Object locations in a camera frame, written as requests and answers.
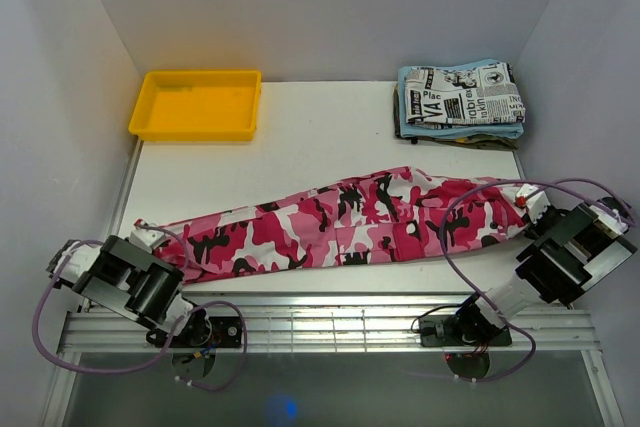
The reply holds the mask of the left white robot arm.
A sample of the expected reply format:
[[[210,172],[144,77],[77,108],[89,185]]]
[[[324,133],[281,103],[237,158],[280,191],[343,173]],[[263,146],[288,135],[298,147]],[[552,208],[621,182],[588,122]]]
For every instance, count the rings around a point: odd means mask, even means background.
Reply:
[[[172,348],[202,347],[213,327],[203,311],[182,296],[184,274],[152,253],[111,235],[101,246],[67,241],[49,262],[54,286],[76,294],[147,329],[156,347],[173,335]]]

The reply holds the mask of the pink camouflage trousers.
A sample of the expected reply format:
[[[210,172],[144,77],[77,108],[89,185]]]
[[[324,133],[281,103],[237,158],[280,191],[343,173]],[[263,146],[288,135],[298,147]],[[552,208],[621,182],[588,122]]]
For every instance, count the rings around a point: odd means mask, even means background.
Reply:
[[[517,188],[490,177],[460,179],[398,167],[286,198],[152,227],[150,252],[186,284],[299,268],[409,262],[509,240],[528,218]]]

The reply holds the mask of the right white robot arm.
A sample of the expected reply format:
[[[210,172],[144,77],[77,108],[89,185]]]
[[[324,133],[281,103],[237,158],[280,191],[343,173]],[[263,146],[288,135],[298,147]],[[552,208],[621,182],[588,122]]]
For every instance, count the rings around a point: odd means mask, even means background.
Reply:
[[[532,243],[516,256],[512,277],[469,297],[454,314],[454,337],[489,344],[516,314],[543,303],[568,306],[630,259],[638,248],[626,239],[628,220],[613,198],[603,201],[570,211],[548,207],[532,222]]]

